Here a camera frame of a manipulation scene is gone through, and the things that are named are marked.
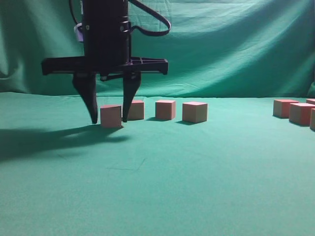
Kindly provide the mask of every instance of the green backdrop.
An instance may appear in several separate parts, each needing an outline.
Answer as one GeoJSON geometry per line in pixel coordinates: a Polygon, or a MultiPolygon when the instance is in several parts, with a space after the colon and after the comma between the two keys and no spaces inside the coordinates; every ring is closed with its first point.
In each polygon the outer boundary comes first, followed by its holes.
{"type": "MultiPolygon", "coordinates": [[[[169,61],[169,74],[144,75],[137,95],[315,96],[314,0],[142,2],[166,16],[172,31],[134,32],[133,56],[169,61]]],[[[134,25],[164,29],[132,5],[129,13],[134,25]]],[[[75,95],[70,75],[42,76],[40,67],[45,57],[83,54],[73,27],[67,0],[1,0],[0,91],[75,95]]],[[[97,90],[121,96],[122,81],[98,82],[97,90]]]]}

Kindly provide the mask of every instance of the pink wooden cube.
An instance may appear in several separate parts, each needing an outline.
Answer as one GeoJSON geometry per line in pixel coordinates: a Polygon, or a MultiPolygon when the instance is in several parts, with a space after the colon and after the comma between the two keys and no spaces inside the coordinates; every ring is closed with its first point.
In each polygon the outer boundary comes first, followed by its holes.
{"type": "Polygon", "coordinates": [[[315,104],[315,99],[306,99],[306,103],[315,104]]]}
{"type": "Polygon", "coordinates": [[[289,121],[299,125],[309,126],[311,123],[311,110],[315,104],[291,103],[289,121]]]}
{"type": "Polygon", "coordinates": [[[122,106],[121,105],[101,106],[100,124],[104,128],[122,127],[122,106]]]}
{"type": "Polygon", "coordinates": [[[138,120],[144,119],[144,102],[141,100],[132,101],[129,113],[128,120],[138,120]]]}
{"type": "Polygon", "coordinates": [[[208,104],[204,102],[184,102],[183,121],[200,123],[207,121],[208,104]]]}
{"type": "Polygon", "coordinates": [[[310,129],[315,131],[315,109],[313,108],[311,111],[311,124],[310,129]]]}
{"type": "Polygon", "coordinates": [[[299,101],[290,99],[274,100],[274,116],[279,118],[289,118],[291,103],[299,103],[299,101]]]}
{"type": "Polygon", "coordinates": [[[159,100],[156,102],[156,119],[171,120],[176,116],[176,101],[159,100]]]}

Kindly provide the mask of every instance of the green cloth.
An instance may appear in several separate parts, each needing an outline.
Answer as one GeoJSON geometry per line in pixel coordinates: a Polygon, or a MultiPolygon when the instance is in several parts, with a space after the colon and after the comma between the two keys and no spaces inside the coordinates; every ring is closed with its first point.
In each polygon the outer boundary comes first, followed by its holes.
{"type": "Polygon", "coordinates": [[[314,234],[315,133],[273,98],[175,98],[170,121],[153,119],[164,97],[137,99],[145,119],[117,130],[79,97],[0,93],[0,235],[314,234]],[[182,123],[186,101],[208,121],[182,123]]]}
{"type": "MultiPolygon", "coordinates": [[[[75,12],[80,19],[78,0],[75,12]]],[[[172,23],[164,37],[133,33],[133,56],[165,58],[169,74],[144,75],[139,96],[314,96],[314,0],[143,0],[172,23]]],[[[130,6],[133,25],[164,30],[130,6]]],[[[0,91],[76,94],[70,75],[42,76],[46,57],[83,54],[66,0],[2,0],[0,91]]],[[[122,81],[98,82],[121,96],[122,81]]]]}

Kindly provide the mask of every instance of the wooden block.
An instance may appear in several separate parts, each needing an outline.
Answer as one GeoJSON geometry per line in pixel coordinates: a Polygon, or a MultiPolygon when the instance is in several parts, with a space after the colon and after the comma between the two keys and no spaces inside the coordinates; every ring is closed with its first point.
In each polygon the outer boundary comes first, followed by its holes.
{"type": "Polygon", "coordinates": [[[204,102],[183,103],[183,121],[200,123],[207,121],[208,104],[204,102]]]}
{"type": "Polygon", "coordinates": [[[128,120],[139,120],[144,119],[144,101],[134,100],[132,101],[129,113],[128,120]]]}
{"type": "Polygon", "coordinates": [[[311,124],[310,129],[315,131],[315,109],[313,108],[311,111],[311,124]]]}
{"type": "Polygon", "coordinates": [[[176,116],[176,101],[159,100],[156,102],[156,119],[171,120],[176,116]]]}
{"type": "Polygon", "coordinates": [[[101,106],[100,124],[104,128],[122,127],[122,106],[121,105],[101,106]]]}
{"type": "Polygon", "coordinates": [[[315,104],[315,99],[308,98],[306,99],[306,103],[315,104]]]}
{"type": "Polygon", "coordinates": [[[290,99],[276,99],[274,100],[274,113],[275,117],[279,118],[289,118],[290,113],[290,104],[291,103],[299,103],[296,100],[290,99]]]}
{"type": "Polygon", "coordinates": [[[311,110],[315,104],[291,103],[289,121],[295,124],[309,126],[311,123],[311,110]]]}

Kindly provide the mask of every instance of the black cable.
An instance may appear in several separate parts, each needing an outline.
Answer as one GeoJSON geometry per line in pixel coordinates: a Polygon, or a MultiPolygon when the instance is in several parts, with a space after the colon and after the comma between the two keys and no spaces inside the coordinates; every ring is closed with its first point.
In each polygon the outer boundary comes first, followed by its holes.
{"type": "Polygon", "coordinates": [[[75,22],[75,25],[79,24],[77,19],[74,16],[74,13],[73,13],[72,0],[69,0],[69,8],[70,8],[70,12],[71,12],[71,16],[73,18],[73,21],[75,22]]]}
{"type": "Polygon", "coordinates": [[[165,31],[155,32],[155,31],[146,30],[144,28],[141,28],[140,26],[133,26],[133,27],[131,27],[131,32],[134,29],[138,29],[140,32],[142,32],[143,34],[145,34],[147,36],[164,36],[170,32],[171,23],[166,18],[164,18],[163,16],[161,16],[160,14],[158,14],[157,12],[152,10],[151,8],[147,7],[146,5],[142,4],[138,0],[129,0],[129,2],[131,2],[135,6],[139,7],[140,9],[144,10],[145,12],[149,13],[150,15],[152,15],[153,17],[155,17],[156,19],[158,19],[162,23],[164,23],[168,28],[168,30],[165,30],[165,31]]]}

